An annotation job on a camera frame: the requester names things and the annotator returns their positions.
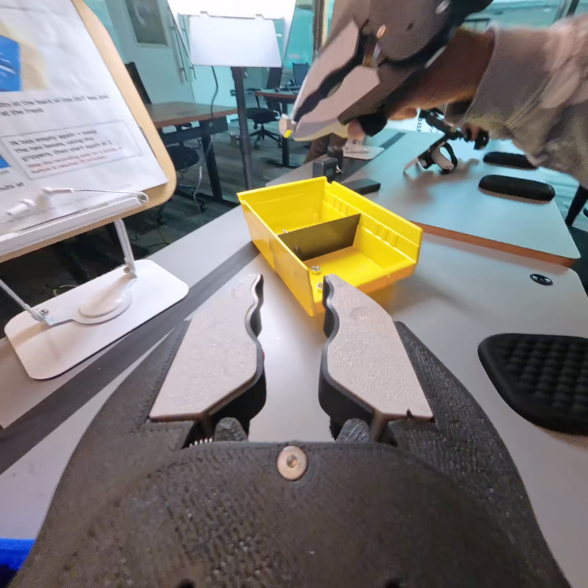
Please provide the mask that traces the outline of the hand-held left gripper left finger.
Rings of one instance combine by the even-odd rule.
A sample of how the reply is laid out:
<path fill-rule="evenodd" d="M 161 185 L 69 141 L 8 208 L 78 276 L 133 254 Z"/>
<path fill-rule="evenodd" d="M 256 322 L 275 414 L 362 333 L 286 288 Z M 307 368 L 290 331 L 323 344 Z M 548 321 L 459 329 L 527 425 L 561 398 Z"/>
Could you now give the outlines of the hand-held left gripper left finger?
<path fill-rule="evenodd" d="M 261 274 L 247 275 L 195 311 L 151 407 L 151 421 L 233 416 L 249 423 L 261 411 L 263 286 Z"/>

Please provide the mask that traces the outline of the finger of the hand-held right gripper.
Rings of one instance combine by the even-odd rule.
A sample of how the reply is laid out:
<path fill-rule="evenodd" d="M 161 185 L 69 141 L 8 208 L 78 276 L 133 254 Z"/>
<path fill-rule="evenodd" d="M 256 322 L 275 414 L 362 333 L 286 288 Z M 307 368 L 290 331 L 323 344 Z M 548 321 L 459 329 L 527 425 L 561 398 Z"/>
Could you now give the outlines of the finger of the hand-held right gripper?
<path fill-rule="evenodd" d="M 302 119 L 303 116 L 310 114 L 357 65 L 359 37 L 360 28 L 352 19 L 329 38 L 308 70 L 298 92 L 293 107 L 294 119 Z"/>
<path fill-rule="evenodd" d="M 328 91 L 326 97 L 319 97 L 317 92 L 305 97 L 293 110 L 293 140 L 313 141 L 328 135 L 347 138 L 348 123 L 343 123 L 343 113 L 379 84 L 377 70 L 360 65 L 334 90 Z"/>

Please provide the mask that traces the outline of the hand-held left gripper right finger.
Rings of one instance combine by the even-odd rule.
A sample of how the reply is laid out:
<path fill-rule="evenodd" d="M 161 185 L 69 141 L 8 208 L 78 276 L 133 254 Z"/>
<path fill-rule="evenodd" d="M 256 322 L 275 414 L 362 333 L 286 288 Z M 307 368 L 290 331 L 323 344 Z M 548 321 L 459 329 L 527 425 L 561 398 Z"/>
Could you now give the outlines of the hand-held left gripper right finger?
<path fill-rule="evenodd" d="M 431 422 L 432 409 L 390 314 L 330 274 L 323 280 L 319 403 L 334 423 Z"/>

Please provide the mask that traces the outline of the yellow plastic bin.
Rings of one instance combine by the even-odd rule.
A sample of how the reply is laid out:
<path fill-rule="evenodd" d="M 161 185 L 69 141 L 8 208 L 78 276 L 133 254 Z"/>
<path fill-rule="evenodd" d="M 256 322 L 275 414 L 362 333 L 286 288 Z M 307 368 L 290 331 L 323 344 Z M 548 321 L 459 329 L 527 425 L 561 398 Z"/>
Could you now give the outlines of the yellow plastic bin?
<path fill-rule="evenodd" d="M 423 231 L 340 183 L 313 178 L 238 194 L 251 240 L 309 316 L 324 312 L 315 284 L 335 274 L 364 293 L 412 275 Z M 279 235 L 361 214 L 352 246 L 301 262 Z M 319 265 L 320 275 L 310 267 Z"/>

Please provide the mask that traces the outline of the blue plastic bin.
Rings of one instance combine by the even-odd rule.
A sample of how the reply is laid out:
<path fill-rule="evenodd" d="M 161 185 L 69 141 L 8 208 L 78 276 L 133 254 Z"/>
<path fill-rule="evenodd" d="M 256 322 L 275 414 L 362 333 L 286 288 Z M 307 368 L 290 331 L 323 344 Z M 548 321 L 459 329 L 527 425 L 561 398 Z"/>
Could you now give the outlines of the blue plastic bin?
<path fill-rule="evenodd" d="M 18 571 L 35 543 L 34 539 L 1 537 L 1 569 Z"/>

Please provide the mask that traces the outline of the person's right forearm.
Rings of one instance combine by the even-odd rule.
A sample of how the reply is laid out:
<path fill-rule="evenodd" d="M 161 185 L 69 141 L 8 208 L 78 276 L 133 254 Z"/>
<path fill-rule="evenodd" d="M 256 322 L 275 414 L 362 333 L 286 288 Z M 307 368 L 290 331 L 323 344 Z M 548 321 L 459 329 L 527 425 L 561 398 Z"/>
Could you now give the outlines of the person's right forearm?
<path fill-rule="evenodd" d="M 494 48 L 471 102 L 446 119 L 509 139 L 530 161 L 587 187 L 587 14 L 549 28 L 489 29 Z"/>

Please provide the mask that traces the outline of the person's right hand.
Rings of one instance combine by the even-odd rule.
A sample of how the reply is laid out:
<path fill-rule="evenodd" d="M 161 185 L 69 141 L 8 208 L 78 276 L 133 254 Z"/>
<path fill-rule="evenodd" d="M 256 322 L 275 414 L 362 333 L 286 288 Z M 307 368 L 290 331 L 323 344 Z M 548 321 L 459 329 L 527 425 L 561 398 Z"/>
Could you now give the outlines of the person's right hand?
<path fill-rule="evenodd" d="M 462 104 L 468 108 L 477 94 L 481 80 L 489 66 L 496 43 L 495 28 L 484 32 L 458 29 L 445 50 L 413 84 L 396 105 L 386 108 L 386 120 L 402 121 L 415 118 L 419 111 L 445 107 L 445 113 L 463 132 L 476 139 L 484 130 L 490 136 L 499 136 L 501 128 L 493 121 L 475 124 L 482 119 L 464 118 L 459 114 Z"/>

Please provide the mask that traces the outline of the dark top desk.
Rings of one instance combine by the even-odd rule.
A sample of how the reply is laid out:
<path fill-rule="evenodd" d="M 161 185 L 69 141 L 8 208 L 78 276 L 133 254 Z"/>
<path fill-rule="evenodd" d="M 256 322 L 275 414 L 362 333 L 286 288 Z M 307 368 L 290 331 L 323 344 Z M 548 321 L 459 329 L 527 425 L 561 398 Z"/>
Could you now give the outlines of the dark top desk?
<path fill-rule="evenodd" d="M 268 108 L 272 105 L 276 106 L 279 116 L 282 116 L 289 114 L 289 107 L 296 101 L 298 91 L 281 90 L 279 88 L 263 89 L 254 91 L 254 96 L 258 107 L 261 107 L 260 100 L 263 99 Z M 282 152 L 281 166 L 286 169 L 296 169 L 298 165 L 290 163 L 289 142 L 280 138 L 278 144 Z"/>

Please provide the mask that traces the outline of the studio light panel on stand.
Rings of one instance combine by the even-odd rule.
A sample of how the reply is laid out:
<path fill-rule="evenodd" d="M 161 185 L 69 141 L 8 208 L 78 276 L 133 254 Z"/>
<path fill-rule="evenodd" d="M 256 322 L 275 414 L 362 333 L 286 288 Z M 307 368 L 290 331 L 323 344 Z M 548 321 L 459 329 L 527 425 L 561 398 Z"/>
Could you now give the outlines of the studio light panel on stand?
<path fill-rule="evenodd" d="M 282 66 L 296 1 L 167 1 L 195 66 L 230 67 L 247 190 L 254 188 L 246 119 L 245 69 Z"/>

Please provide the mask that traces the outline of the wooden document stand white base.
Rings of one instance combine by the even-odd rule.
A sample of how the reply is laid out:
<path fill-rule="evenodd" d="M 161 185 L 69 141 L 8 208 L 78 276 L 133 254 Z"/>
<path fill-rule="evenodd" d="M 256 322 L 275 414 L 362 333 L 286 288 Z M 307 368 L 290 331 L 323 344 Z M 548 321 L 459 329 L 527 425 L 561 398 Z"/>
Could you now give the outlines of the wooden document stand white base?
<path fill-rule="evenodd" d="M 166 176 L 166 184 L 126 193 L 105 203 L 29 222 L 18 210 L 1 216 L 1 261 L 114 224 L 122 248 L 119 267 L 51 298 L 30 305 L 4 281 L 1 289 L 23 309 L 5 335 L 31 378 L 55 378 L 178 303 L 187 284 L 155 262 L 136 261 L 123 219 L 165 203 L 176 186 L 171 158 L 107 30 L 83 1 L 72 4 L 107 64 L 140 130 Z"/>

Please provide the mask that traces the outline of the grey bin divider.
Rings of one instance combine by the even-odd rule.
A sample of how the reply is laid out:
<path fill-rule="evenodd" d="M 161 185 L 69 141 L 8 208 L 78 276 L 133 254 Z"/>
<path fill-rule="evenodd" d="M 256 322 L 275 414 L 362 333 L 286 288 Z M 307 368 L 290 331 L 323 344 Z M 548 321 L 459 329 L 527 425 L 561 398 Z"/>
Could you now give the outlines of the grey bin divider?
<path fill-rule="evenodd" d="M 360 219 L 358 213 L 285 232 L 279 238 L 298 260 L 305 262 L 352 246 Z"/>

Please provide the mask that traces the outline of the brown top desk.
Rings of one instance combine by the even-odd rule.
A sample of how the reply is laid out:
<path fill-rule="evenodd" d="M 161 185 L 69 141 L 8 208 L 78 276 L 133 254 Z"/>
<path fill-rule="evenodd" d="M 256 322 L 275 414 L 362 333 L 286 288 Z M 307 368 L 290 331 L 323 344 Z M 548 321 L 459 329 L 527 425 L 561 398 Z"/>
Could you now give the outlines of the brown top desk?
<path fill-rule="evenodd" d="M 200 161 L 205 163 L 211 196 L 218 201 L 223 199 L 217 161 L 212 146 L 212 136 L 228 130 L 227 117 L 237 114 L 236 107 L 213 106 L 192 104 L 189 102 L 165 102 L 153 104 L 149 115 L 157 129 L 162 128 L 165 134 L 175 133 L 176 127 L 191 123 L 192 128 L 180 131 L 174 135 L 168 135 L 167 139 L 179 139 L 186 146 L 197 151 Z"/>

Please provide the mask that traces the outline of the grey door with dark window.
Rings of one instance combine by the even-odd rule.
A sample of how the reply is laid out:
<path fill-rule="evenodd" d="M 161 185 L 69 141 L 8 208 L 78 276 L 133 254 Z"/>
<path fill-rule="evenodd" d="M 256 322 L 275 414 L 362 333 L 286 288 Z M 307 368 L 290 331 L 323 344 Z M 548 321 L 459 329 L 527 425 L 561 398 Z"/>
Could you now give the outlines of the grey door with dark window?
<path fill-rule="evenodd" d="M 106 1 L 119 53 L 154 104 L 190 102 L 192 85 L 166 1 Z"/>

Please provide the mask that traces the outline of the black mesh office chair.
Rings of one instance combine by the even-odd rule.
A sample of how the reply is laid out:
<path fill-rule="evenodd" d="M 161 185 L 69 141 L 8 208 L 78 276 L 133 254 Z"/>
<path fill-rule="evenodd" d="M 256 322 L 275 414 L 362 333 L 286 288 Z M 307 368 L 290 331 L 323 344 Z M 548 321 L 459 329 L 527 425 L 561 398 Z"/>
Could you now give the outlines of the black mesh office chair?
<path fill-rule="evenodd" d="M 531 163 L 522 153 L 490 151 L 483 156 L 483 162 L 492 166 L 523 171 L 537 169 L 537 166 Z M 540 203 L 550 202 L 556 195 L 555 188 L 549 183 L 497 174 L 489 174 L 482 177 L 479 182 L 479 189 L 486 193 L 512 196 Z M 581 210 L 586 217 L 587 189 L 578 186 L 564 220 L 565 224 L 572 226 Z"/>

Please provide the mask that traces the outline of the printed instruction sheet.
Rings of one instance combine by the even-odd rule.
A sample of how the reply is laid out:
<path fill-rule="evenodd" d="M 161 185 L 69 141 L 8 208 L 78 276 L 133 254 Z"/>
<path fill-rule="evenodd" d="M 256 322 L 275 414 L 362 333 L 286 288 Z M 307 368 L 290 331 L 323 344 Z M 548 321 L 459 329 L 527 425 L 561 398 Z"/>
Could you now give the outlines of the printed instruction sheet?
<path fill-rule="evenodd" d="M 1 216 L 32 222 L 166 182 L 72 1 L 1 1 Z"/>

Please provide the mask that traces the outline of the black phone mount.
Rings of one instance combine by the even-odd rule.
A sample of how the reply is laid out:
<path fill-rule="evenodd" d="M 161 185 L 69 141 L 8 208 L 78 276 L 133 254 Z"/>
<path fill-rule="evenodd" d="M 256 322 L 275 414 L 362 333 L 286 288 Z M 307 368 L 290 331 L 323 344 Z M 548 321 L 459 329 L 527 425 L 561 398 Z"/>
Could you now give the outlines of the black phone mount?
<path fill-rule="evenodd" d="M 452 125 L 445 118 L 445 114 L 438 108 L 421 109 L 418 117 L 418 124 L 426 122 L 430 127 L 440 131 L 442 137 L 432 143 L 419 156 L 411 160 L 403 169 L 403 174 L 413 167 L 420 167 L 427 170 L 432 166 L 437 166 L 441 174 L 452 173 L 458 166 L 456 157 L 450 141 L 464 140 L 473 142 L 475 151 L 480 151 L 487 147 L 490 136 L 487 130 L 480 127 L 466 124 L 464 127 Z"/>

